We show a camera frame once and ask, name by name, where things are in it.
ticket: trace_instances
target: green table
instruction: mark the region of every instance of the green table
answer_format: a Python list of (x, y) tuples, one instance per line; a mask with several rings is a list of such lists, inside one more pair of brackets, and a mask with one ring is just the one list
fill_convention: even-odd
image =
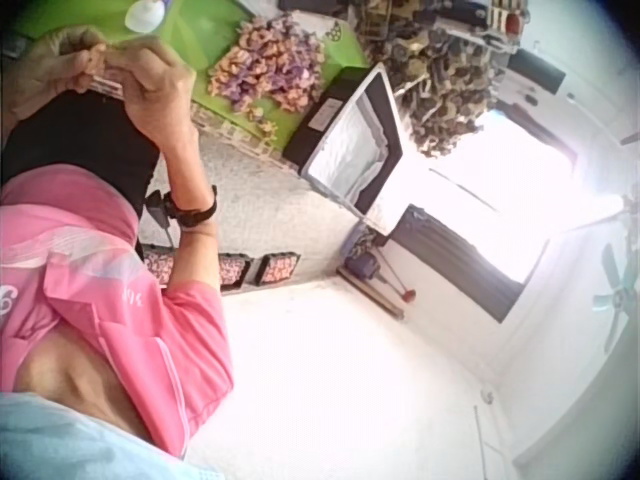
[[(17, 30), (37, 38), (65, 25), (92, 24), (115, 43), (137, 35), (124, 25), (124, 17), (133, 3), (133, 0), (38, 0), (32, 2), (20, 19)], [(234, 113), (229, 101), (211, 97), (206, 91), (207, 69), (235, 44), (238, 24), (251, 16), (233, 0), (174, 0), (162, 25), (154, 33), (196, 70), (194, 101), (260, 137), (260, 130), (244, 115)], [(327, 61), (322, 73), (326, 85), (345, 66), (367, 66), (355, 35), (348, 29), (342, 29), (338, 41), (325, 38), (325, 46)], [(269, 99), (260, 100), (258, 105), (264, 108), (266, 118), (278, 126), (274, 147), (284, 149), (303, 114), (283, 112)]]

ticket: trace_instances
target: black pants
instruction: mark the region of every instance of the black pants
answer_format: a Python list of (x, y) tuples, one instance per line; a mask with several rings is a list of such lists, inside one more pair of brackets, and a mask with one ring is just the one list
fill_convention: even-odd
[(92, 91), (65, 92), (11, 132), (2, 152), (2, 185), (34, 168), (76, 165), (114, 187), (140, 218), (159, 156), (122, 101)]

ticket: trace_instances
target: hand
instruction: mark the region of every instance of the hand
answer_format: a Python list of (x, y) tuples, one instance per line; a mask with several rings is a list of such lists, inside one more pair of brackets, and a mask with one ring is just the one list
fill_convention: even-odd
[(3, 120), (11, 124), (30, 117), (66, 90), (86, 92), (93, 80), (84, 73), (88, 49), (100, 44), (104, 37), (88, 26), (62, 28), (38, 39), (3, 78)]
[(157, 37), (138, 37), (106, 54), (109, 68), (120, 70), (127, 115), (165, 154), (192, 143), (194, 70)]

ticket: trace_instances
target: person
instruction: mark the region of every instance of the person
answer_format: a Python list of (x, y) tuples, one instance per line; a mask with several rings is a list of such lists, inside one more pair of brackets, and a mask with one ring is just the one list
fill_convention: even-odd
[[(97, 45), (124, 102), (88, 90)], [(180, 461), (233, 388), (194, 81), (157, 38), (107, 46), (85, 26), (45, 35), (3, 75), (7, 478), (220, 478)], [(135, 248), (160, 153), (181, 224), (162, 290)]]

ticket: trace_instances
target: pink shirt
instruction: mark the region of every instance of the pink shirt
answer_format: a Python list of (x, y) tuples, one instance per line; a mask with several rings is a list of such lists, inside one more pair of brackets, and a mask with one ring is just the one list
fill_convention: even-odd
[(109, 361), (155, 444), (181, 456), (233, 387), (220, 294), (163, 293), (136, 255), (138, 219), (110, 185), (52, 165), (3, 188), (0, 390), (60, 321)]

